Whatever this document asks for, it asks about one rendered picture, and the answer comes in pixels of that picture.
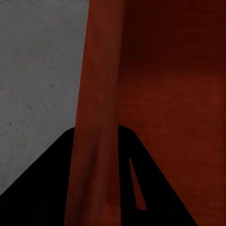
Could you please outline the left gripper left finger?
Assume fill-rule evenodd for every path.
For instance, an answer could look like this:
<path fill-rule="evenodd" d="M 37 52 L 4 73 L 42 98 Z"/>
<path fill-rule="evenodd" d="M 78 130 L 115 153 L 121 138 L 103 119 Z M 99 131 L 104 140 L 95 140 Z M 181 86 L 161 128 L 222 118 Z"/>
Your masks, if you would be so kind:
<path fill-rule="evenodd" d="M 74 129 L 0 195 L 0 226 L 64 226 Z"/>

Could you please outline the storage box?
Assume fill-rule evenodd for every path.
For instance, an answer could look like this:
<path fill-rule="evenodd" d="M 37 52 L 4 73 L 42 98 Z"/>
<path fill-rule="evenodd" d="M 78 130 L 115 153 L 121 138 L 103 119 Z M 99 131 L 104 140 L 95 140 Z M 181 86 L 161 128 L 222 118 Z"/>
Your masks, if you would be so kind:
<path fill-rule="evenodd" d="M 119 126 L 197 226 L 226 226 L 226 0 L 89 1 L 64 226 L 121 226 Z"/>

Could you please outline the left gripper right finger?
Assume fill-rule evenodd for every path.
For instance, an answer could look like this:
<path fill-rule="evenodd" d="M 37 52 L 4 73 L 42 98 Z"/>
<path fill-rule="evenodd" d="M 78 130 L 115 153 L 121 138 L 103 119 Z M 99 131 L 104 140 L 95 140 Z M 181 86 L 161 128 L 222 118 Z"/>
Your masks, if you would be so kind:
<path fill-rule="evenodd" d="M 118 127 L 121 226 L 197 226 L 136 133 Z M 147 210 L 137 208 L 129 157 Z"/>

